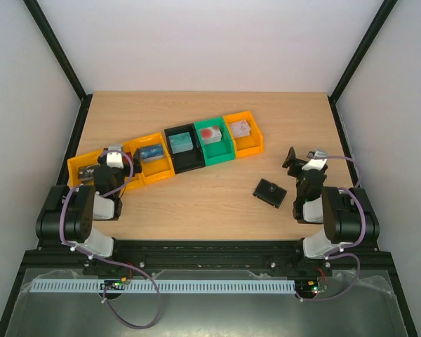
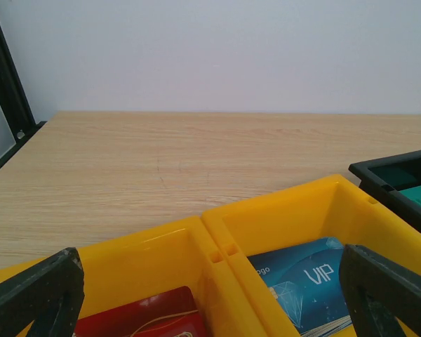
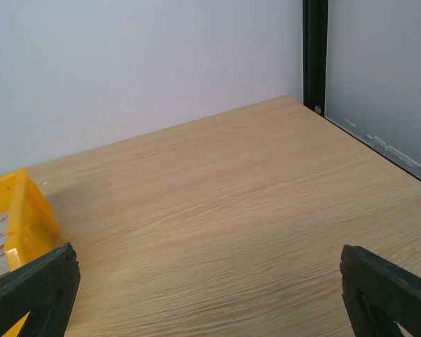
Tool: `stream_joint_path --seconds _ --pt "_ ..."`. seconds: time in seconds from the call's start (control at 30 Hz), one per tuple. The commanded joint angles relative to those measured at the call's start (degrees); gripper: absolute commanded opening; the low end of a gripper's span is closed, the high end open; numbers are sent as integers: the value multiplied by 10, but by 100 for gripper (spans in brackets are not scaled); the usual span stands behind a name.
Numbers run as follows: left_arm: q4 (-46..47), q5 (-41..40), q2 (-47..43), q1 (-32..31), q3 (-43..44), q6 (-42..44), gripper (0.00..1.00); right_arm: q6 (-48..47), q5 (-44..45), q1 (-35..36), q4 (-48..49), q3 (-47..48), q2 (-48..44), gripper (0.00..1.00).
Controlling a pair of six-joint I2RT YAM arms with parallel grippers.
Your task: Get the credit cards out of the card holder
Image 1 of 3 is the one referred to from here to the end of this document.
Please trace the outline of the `black leather card holder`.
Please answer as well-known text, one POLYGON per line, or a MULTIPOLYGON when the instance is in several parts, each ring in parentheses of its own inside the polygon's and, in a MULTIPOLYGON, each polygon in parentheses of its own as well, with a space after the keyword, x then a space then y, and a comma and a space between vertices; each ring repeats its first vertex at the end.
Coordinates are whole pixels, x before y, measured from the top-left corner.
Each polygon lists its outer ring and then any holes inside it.
POLYGON ((261 179, 253 196, 278 209, 287 195, 287 191, 275 183, 261 179))

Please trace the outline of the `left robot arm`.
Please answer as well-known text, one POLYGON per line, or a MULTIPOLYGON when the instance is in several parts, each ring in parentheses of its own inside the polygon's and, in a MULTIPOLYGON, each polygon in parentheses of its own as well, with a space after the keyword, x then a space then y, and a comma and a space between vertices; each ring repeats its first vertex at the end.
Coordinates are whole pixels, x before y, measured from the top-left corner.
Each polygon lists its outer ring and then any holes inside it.
POLYGON ((58 240, 91 260, 111 257, 114 239, 96 229, 93 222, 119 219, 121 191, 141 172, 140 150, 129 154, 119 146, 104 149, 96 164, 78 170, 78 185, 50 189, 36 220, 38 239, 58 240))

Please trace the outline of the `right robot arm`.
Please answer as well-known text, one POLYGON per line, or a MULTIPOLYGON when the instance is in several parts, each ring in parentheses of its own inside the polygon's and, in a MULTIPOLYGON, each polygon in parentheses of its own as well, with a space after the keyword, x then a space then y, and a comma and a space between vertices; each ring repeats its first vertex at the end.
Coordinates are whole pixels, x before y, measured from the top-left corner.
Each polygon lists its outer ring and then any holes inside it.
POLYGON ((329 259, 363 243, 374 243, 380 225, 366 191, 356 184, 351 188, 325 186, 326 152, 311 151, 307 159, 296 157, 291 147, 282 165, 296 179, 293 217, 301 224, 321 225, 322 229, 299 241, 292 257, 294 271, 309 274, 316 259, 329 259))

